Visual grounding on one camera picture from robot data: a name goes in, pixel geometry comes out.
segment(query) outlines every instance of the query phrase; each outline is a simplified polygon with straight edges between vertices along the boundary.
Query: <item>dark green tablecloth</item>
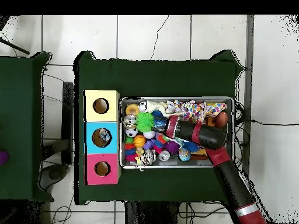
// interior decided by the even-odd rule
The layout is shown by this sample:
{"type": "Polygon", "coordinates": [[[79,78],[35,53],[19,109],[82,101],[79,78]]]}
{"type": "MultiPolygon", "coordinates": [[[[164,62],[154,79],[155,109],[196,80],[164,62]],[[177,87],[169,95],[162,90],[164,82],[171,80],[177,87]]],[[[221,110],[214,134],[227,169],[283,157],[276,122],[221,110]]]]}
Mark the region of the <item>dark green tablecloth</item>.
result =
{"type": "Polygon", "coordinates": [[[37,186],[41,156],[41,74],[50,58],[0,57],[0,199],[51,201],[37,186]]]}
{"type": "Polygon", "coordinates": [[[229,96],[243,68],[230,50],[210,61],[96,60],[81,52],[75,62],[75,202],[226,200],[212,168],[123,169],[117,185],[84,185],[82,91],[117,90],[121,96],[229,96]]]}

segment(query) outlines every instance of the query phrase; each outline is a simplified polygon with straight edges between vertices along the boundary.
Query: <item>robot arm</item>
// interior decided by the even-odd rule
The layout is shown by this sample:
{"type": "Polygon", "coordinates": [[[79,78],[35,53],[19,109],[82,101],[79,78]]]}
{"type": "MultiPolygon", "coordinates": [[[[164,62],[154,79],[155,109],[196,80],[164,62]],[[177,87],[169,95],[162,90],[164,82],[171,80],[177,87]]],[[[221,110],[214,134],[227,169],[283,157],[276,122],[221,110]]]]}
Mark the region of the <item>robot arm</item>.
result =
{"type": "Polygon", "coordinates": [[[178,116],[171,116],[164,134],[170,138],[179,137],[195,142],[206,149],[229,205],[234,209],[240,224],[267,224],[223,147],[225,135],[220,129],[180,121],[178,116]]]}

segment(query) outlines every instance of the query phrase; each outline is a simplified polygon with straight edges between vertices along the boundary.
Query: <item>yellow box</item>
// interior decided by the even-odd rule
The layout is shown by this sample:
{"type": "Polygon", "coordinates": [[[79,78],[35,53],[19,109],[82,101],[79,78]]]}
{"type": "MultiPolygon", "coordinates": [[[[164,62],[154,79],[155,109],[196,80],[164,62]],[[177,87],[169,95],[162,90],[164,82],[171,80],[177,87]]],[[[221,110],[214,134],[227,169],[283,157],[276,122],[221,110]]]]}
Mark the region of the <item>yellow box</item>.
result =
{"type": "Polygon", "coordinates": [[[117,122],[119,98],[115,90],[84,90],[87,122],[117,122]]]}

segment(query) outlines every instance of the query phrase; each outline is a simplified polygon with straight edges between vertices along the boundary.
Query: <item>pink box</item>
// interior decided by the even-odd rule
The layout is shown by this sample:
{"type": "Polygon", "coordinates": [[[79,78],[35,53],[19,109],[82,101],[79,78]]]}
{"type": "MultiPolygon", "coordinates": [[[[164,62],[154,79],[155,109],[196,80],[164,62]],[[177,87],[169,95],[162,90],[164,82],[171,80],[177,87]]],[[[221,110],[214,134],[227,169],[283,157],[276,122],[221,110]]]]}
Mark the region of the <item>pink box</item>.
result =
{"type": "Polygon", "coordinates": [[[87,185],[117,184],[121,168],[118,154],[94,154],[87,155],[87,185]],[[106,162],[109,172],[105,176],[96,173],[95,166],[99,162],[106,162]]]}

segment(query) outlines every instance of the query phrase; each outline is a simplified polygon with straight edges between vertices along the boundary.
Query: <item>brown ball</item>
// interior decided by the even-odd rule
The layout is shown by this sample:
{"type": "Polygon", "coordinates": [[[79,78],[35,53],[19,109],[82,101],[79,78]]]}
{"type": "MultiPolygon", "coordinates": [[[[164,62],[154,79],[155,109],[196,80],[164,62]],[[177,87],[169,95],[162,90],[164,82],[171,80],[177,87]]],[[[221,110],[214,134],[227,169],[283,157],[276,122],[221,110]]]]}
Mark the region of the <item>brown ball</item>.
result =
{"type": "Polygon", "coordinates": [[[227,113],[224,112],[224,111],[222,111],[215,118],[215,127],[217,127],[217,128],[223,128],[227,124],[227,121],[228,121],[227,113]]]}

